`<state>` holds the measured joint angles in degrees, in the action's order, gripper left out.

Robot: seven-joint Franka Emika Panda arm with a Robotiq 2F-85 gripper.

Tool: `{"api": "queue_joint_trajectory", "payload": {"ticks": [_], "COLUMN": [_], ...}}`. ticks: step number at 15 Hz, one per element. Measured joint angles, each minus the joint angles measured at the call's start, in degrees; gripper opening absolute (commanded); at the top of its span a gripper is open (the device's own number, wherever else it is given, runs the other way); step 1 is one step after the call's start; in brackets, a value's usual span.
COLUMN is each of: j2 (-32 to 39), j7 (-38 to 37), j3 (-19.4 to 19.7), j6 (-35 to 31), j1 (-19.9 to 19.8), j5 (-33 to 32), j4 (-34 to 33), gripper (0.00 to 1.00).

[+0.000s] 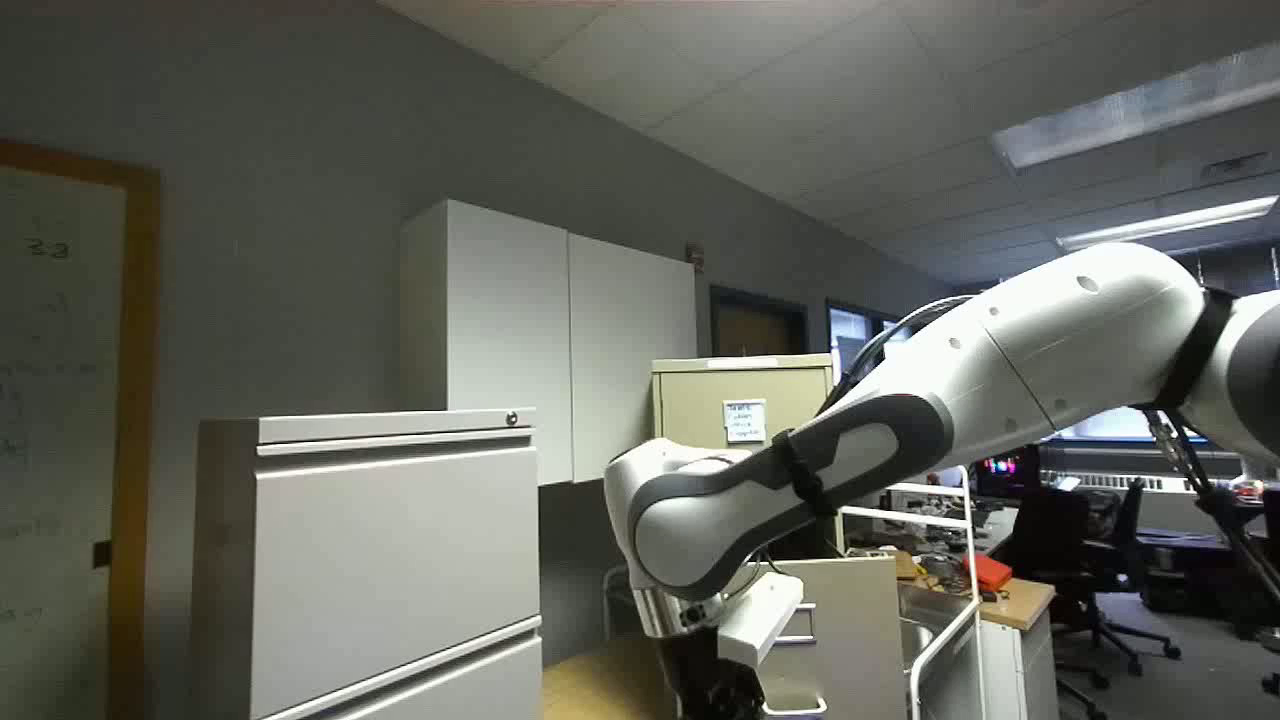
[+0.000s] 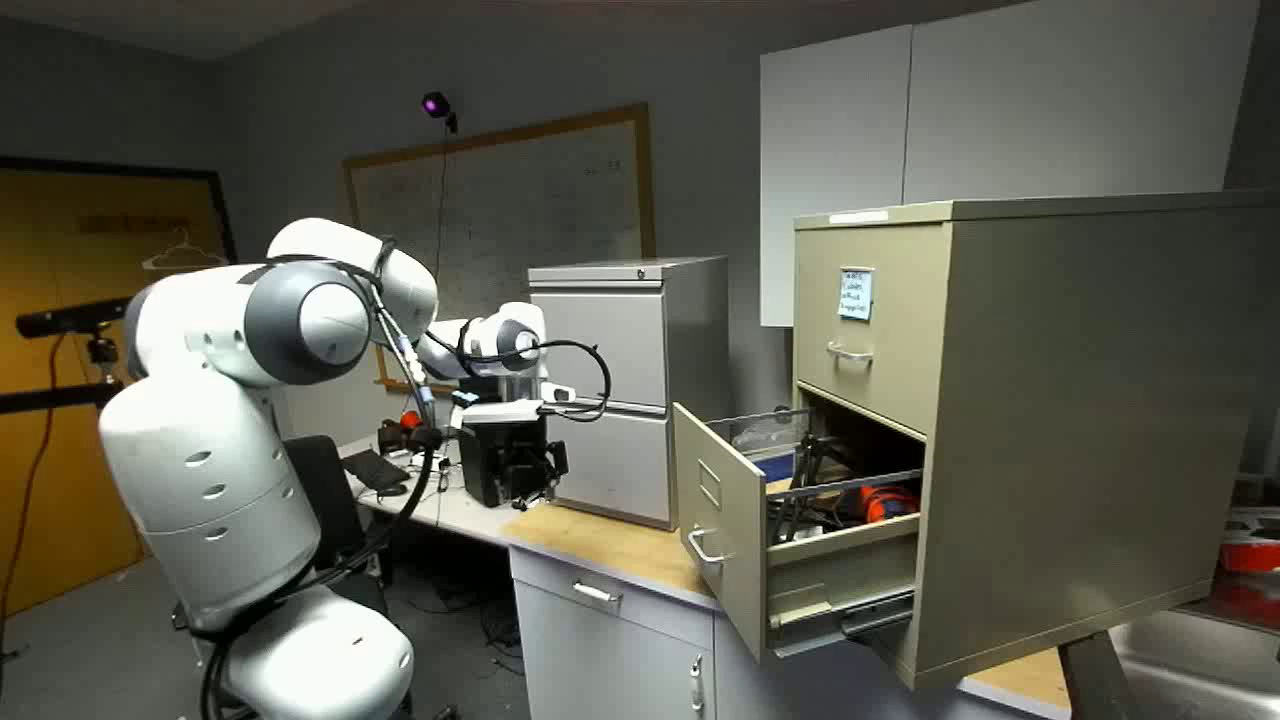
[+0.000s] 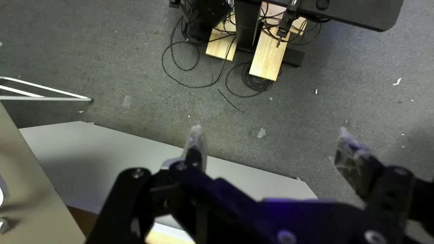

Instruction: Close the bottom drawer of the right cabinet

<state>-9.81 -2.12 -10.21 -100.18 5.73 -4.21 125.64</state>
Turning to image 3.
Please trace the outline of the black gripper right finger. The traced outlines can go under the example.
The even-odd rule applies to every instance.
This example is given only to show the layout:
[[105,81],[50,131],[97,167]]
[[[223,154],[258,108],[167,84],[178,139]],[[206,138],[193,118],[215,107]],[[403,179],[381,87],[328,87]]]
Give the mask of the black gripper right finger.
[[362,244],[422,244],[406,233],[418,222],[434,236],[434,183],[400,165],[387,165],[346,127],[339,131],[335,168],[364,200]]

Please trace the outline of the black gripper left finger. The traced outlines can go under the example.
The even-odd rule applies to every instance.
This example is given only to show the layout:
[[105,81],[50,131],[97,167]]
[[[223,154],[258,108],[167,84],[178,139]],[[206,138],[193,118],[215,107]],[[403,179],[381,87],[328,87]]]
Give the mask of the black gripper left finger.
[[159,217],[171,215],[196,244],[229,244],[231,217],[217,203],[193,192],[213,179],[205,173],[206,137],[191,127],[183,153],[148,168],[124,169],[116,179],[86,244],[145,244]]

